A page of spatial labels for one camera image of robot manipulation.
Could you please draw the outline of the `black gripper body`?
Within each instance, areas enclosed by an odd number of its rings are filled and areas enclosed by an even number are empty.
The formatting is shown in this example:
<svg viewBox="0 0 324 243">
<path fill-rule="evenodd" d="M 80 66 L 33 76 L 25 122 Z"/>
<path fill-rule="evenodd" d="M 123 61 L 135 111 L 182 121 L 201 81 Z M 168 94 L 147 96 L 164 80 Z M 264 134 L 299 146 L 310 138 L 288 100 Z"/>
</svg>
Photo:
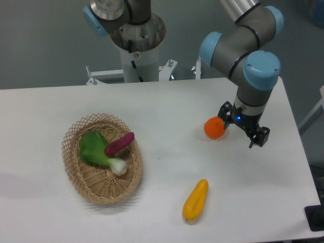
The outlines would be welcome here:
<svg viewBox="0 0 324 243">
<path fill-rule="evenodd" d="M 235 100 L 229 107 L 229 124 L 235 124 L 245 131 L 248 136 L 263 135 L 265 130 L 259 126 L 259 120 L 265 109 L 261 106 L 250 106 L 241 100 Z"/>
</svg>

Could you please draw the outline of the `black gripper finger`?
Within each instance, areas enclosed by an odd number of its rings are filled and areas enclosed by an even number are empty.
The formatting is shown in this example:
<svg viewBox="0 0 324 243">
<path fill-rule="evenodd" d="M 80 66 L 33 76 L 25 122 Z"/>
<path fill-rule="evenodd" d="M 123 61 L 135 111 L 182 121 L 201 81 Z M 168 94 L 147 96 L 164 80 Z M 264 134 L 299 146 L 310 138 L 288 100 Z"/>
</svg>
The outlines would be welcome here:
<svg viewBox="0 0 324 243">
<path fill-rule="evenodd" d="M 268 140 L 270 134 L 270 129 L 268 127 L 257 126 L 254 131 L 248 132 L 248 137 L 250 138 L 249 148 L 254 145 L 262 147 Z"/>
<path fill-rule="evenodd" d="M 224 124 L 224 129 L 226 130 L 230 124 L 233 124 L 233 118 L 231 116 L 233 106 L 229 101 L 226 101 L 221 107 L 218 112 L 218 117 L 222 119 Z"/>
</svg>

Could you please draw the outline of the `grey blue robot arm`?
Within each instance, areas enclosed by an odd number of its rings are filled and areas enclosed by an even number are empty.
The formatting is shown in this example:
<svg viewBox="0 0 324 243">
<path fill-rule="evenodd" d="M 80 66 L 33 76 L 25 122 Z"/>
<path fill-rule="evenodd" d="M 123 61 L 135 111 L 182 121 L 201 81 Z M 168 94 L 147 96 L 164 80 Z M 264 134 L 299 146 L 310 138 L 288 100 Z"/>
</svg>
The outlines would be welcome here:
<svg viewBox="0 0 324 243">
<path fill-rule="evenodd" d="M 259 1 L 222 1 L 236 29 L 230 35 L 208 34 L 198 57 L 237 85 L 233 103 L 224 103 L 218 116 L 225 127 L 235 124 L 263 146 L 270 130 L 259 120 L 278 81 L 280 61 L 261 47 L 283 29 L 280 10 Z M 88 25 L 98 36 L 110 36 L 119 48 L 127 83 L 161 79 L 158 48 L 166 35 L 163 20 L 151 10 L 150 1 L 90 1 L 83 8 Z"/>
</svg>

